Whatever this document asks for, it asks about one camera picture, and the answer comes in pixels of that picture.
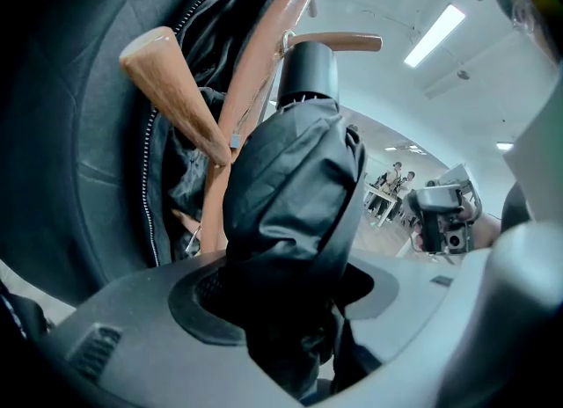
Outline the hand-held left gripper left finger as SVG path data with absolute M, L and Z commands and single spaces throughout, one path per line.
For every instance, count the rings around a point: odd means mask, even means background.
M 297 407 L 250 357 L 245 333 L 200 306 L 212 252 L 102 288 L 39 342 L 96 406 Z

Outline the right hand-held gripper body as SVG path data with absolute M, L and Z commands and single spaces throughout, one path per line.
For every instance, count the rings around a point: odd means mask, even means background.
M 408 207 L 418 220 L 423 251 L 465 255 L 474 249 L 472 226 L 482 214 L 482 203 L 469 179 L 413 190 Z

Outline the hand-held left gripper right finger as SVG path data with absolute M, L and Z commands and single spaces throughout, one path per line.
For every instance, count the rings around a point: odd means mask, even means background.
M 559 407 L 562 226 L 527 222 L 460 266 L 353 251 L 372 290 L 347 307 L 377 369 L 329 407 Z

